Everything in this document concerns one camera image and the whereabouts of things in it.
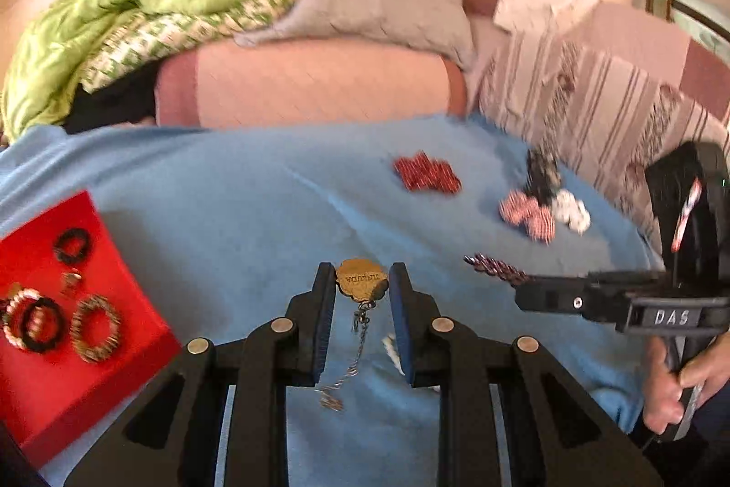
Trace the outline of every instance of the green and white patterned fabric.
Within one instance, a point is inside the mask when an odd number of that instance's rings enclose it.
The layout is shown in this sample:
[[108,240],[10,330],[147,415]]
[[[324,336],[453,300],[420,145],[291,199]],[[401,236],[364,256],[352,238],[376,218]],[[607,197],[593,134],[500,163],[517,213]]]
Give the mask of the green and white patterned fabric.
[[23,32],[0,95],[5,133],[63,122],[79,82],[100,89],[148,63],[271,25],[295,0],[57,0]]

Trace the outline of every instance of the blanket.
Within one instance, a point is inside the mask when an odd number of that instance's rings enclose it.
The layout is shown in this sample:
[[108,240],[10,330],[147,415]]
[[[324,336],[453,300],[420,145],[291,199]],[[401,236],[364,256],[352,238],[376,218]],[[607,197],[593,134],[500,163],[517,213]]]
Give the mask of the blanket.
[[[419,149],[451,164],[458,195],[403,187],[393,158]],[[237,340],[280,316],[291,296],[311,288],[320,261],[402,261],[444,316],[494,340],[536,337],[630,430],[642,405],[641,338],[578,316],[521,312],[509,285],[461,260],[482,250],[535,274],[568,275],[656,262],[636,227],[568,171],[565,186],[593,218],[583,236],[560,227],[544,246],[504,224],[497,206],[524,184],[526,149],[481,116],[74,136],[34,127],[0,154],[0,235],[89,188],[124,261],[183,342]],[[359,373],[341,391],[342,413],[323,409],[312,390],[287,392],[292,485],[436,484],[439,396],[409,388],[382,347],[393,332],[388,300],[370,314]],[[357,351],[352,324],[353,302],[337,296],[325,384]],[[46,465],[52,487],[63,485],[118,414]]]
[[0,111],[17,140],[62,122],[79,82],[91,92],[154,59],[270,25],[294,0],[57,0],[21,36]]

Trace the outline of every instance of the human hand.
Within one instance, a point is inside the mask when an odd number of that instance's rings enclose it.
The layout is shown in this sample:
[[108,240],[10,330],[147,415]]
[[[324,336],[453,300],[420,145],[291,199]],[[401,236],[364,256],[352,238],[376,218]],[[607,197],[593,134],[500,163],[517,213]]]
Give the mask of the human hand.
[[679,402],[684,388],[704,382],[697,407],[717,394],[730,379],[730,333],[717,340],[696,358],[689,361],[677,376],[669,371],[667,345],[662,338],[652,336],[647,341],[646,365],[648,376],[644,382],[644,424],[661,435],[669,424],[678,424],[684,416]]

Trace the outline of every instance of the red tray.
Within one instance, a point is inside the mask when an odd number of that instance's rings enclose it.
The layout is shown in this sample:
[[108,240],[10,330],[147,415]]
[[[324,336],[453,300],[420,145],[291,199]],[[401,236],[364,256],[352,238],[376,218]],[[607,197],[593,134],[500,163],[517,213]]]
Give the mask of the red tray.
[[[68,267],[52,251],[54,240],[71,227],[85,228],[93,242],[78,267],[84,282],[74,298],[61,295],[61,274]],[[20,351],[0,334],[0,419],[31,463],[41,467],[165,366],[180,345],[127,270],[88,193],[0,241],[0,293],[13,282],[54,299],[67,321],[59,347],[43,355]],[[68,323],[76,302],[94,293],[108,297],[121,315],[121,345],[110,359],[85,363],[71,345]],[[104,316],[91,323],[91,339],[103,340]]]

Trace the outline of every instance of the blue cloth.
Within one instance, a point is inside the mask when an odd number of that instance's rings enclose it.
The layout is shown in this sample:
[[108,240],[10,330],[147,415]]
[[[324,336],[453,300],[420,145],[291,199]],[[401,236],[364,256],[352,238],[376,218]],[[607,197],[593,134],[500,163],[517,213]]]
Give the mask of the blue cloth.
[[[392,160],[419,149],[450,162],[461,193],[403,188]],[[593,218],[584,236],[559,225],[545,246],[504,224],[497,206],[524,183],[525,153],[525,144],[480,117],[73,137],[35,127],[0,155],[0,235],[90,189],[125,262],[181,342],[246,336],[309,290],[320,261],[404,261],[443,315],[495,340],[537,337],[630,430],[642,406],[641,341],[579,317],[521,312],[507,284],[461,260],[484,251],[529,272],[568,275],[652,265],[636,228],[569,173],[565,186]],[[355,355],[353,309],[338,296],[324,382]],[[438,396],[409,389],[388,359],[387,296],[370,318],[360,374],[342,389],[343,413],[322,409],[313,391],[290,390],[293,485],[380,486],[384,477],[390,485],[435,484]],[[46,465],[52,486],[116,414]]]

